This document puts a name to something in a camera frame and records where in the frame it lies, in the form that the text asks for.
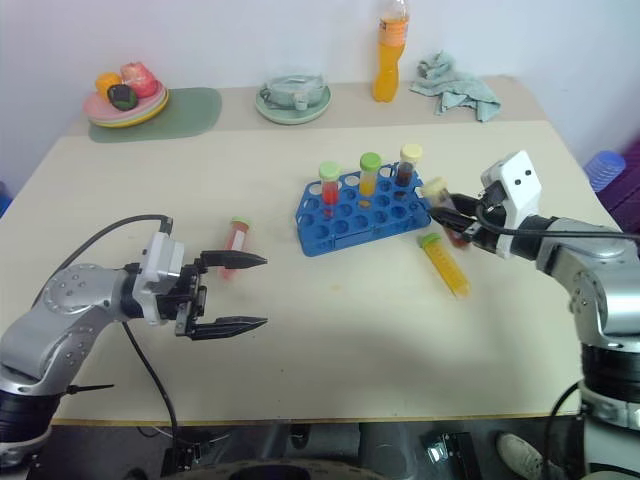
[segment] plate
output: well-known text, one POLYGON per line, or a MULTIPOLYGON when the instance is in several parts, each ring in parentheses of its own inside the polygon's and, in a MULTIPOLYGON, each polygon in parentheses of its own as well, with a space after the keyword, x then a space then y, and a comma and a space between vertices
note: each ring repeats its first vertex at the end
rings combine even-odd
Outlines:
POLYGON ((93 117, 89 117, 89 121, 91 123, 99 123, 99 124, 106 124, 106 125, 120 125, 122 123, 132 122, 134 120, 137 120, 140 117, 147 116, 150 112, 152 112, 153 110, 158 108, 158 106, 162 102, 164 102, 164 100, 165 100, 165 98, 167 97, 168 94, 169 94, 169 90, 165 90, 165 95, 162 98, 158 99, 158 101, 155 102, 155 104, 149 105, 149 107, 147 109, 139 112, 138 114, 136 114, 136 115, 134 115, 132 117, 127 117, 127 118, 125 118, 123 120, 109 120, 109 121, 100 120, 100 119, 96 119, 96 118, 93 118, 93 117))
POLYGON ((131 119, 127 119, 127 120, 124 120, 124 121, 121 121, 121 122, 103 123, 103 122, 98 122, 98 121, 95 121, 95 120, 92 120, 92 119, 89 119, 89 121, 91 123, 93 123, 94 125, 98 125, 99 127, 106 127, 106 128, 132 127, 133 125, 138 125, 139 123, 146 122, 150 118, 155 117, 157 114, 159 114, 164 109, 164 107, 167 105, 168 101, 169 101, 169 90, 166 90, 166 95, 164 96, 164 99, 162 99, 160 104, 158 106, 156 106, 156 108, 154 108, 153 110, 145 112, 142 115, 139 115, 137 117, 134 117, 134 118, 131 118, 131 119))
POLYGON ((260 91, 256 94, 256 109, 260 114, 268 120, 281 125, 299 125, 315 120, 322 115, 331 103, 331 90, 329 87, 324 88, 320 102, 306 110, 299 111, 295 109, 277 109, 269 108, 260 96, 260 91))
POLYGON ((126 121, 137 115, 148 112, 162 103, 166 88, 158 82, 158 90, 150 97, 141 98, 138 105, 131 110, 123 112, 107 102, 98 92, 89 95, 82 105, 82 110, 92 120, 98 122, 126 121))

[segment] white wall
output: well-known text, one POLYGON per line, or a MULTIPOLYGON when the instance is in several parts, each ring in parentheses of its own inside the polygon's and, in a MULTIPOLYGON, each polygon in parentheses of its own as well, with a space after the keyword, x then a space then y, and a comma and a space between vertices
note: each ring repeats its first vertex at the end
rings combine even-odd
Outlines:
MULTIPOLYGON (((376 0, 0 0, 0 179, 16 193, 96 75, 144 61, 167 85, 249 86, 285 64, 374 72, 376 0)), ((517 76, 579 161, 640 130, 640 1, 413 0, 401 72, 450 51, 517 76)))

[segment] test tube rack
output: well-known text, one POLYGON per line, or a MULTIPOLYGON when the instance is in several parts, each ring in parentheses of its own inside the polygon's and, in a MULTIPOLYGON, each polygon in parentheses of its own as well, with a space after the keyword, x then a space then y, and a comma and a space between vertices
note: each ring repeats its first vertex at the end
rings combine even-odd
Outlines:
POLYGON ((319 181, 308 184, 296 212, 304 254, 315 257, 429 225, 429 204, 419 188, 422 180, 414 171, 409 185, 398 187, 397 167, 395 163, 380 168, 373 197, 358 192, 360 172, 341 175, 337 205, 324 204, 319 181), (363 207, 363 201, 369 206, 363 207))

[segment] towel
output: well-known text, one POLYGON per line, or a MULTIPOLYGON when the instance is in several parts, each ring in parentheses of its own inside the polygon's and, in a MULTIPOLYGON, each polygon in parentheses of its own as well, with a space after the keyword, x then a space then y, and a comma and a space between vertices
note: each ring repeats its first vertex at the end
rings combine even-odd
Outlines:
POLYGON ((491 120, 500 111, 500 100, 496 94, 475 75, 458 72, 454 60, 446 52, 440 52, 418 65, 418 78, 409 90, 435 97, 440 95, 437 115, 453 107, 471 107, 476 119, 491 120))

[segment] green placemat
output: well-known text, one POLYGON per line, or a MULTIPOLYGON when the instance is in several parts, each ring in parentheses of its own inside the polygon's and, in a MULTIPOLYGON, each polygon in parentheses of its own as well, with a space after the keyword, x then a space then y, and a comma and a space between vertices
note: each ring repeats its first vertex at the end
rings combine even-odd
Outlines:
POLYGON ((176 88, 162 112, 140 125, 106 128, 91 124, 89 138, 98 143, 139 142, 193 137, 212 128, 222 110, 222 98, 213 88, 176 88))

